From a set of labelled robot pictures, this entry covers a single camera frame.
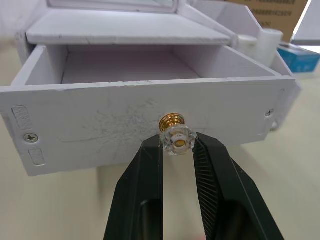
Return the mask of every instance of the white cylinder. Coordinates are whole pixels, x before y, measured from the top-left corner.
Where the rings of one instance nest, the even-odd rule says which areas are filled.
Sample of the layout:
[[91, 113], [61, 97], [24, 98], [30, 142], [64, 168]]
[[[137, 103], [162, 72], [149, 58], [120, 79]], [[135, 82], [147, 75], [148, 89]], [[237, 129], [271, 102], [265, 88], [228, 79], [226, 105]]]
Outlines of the white cylinder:
[[255, 37], [249, 35], [238, 35], [235, 49], [238, 52], [250, 58], [253, 58], [256, 50], [256, 45], [257, 39]]
[[277, 53], [277, 47], [283, 37], [281, 31], [265, 28], [259, 33], [254, 59], [261, 64], [270, 67]]

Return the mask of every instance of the table surface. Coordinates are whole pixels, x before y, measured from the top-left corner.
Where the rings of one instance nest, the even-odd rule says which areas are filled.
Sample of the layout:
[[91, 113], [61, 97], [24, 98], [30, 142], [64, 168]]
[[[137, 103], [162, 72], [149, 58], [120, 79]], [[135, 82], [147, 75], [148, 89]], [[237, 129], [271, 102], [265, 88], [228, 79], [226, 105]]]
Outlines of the table surface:
[[[0, 85], [21, 68], [0, 41]], [[288, 240], [319, 239], [320, 75], [300, 76], [303, 91], [284, 125], [263, 142], [229, 147], [255, 181]], [[0, 239], [102, 240], [118, 179], [127, 164], [28, 177], [0, 120]], [[165, 158], [164, 239], [204, 235], [192, 155]]]

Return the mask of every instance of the white foam board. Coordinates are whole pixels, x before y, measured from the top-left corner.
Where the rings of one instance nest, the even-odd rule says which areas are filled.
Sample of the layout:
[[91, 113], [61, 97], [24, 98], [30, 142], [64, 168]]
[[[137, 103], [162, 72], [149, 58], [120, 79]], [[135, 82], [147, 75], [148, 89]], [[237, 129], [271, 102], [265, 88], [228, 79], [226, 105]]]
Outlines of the white foam board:
[[230, 37], [177, 14], [52, 9], [26, 31], [33, 44], [225, 45]]

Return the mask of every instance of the drawer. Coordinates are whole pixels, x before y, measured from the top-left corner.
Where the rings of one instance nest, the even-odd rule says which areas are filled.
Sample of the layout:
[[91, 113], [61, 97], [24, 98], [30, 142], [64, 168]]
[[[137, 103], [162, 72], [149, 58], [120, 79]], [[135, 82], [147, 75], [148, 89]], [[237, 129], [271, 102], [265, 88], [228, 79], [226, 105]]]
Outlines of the drawer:
[[168, 113], [225, 145], [261, 141], [294, 82], [228, 46], [38, 45], [0, 111], [35, 176], [128, 163]]

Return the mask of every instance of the cardboard box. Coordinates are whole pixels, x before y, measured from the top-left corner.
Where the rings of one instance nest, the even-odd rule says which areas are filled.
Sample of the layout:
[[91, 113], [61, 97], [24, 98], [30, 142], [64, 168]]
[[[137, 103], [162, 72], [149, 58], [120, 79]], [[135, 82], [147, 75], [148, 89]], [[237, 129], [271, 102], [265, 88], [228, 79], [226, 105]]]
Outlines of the cardboard box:
[[264, 28], [283, 32], [283, 41], [290, 42], [308, 0], [226, 0], [247, 5]]
[[293, 73], [313, 72], [320, 59], [320, 54], [288, 43], [280, 44], [278, 52]]

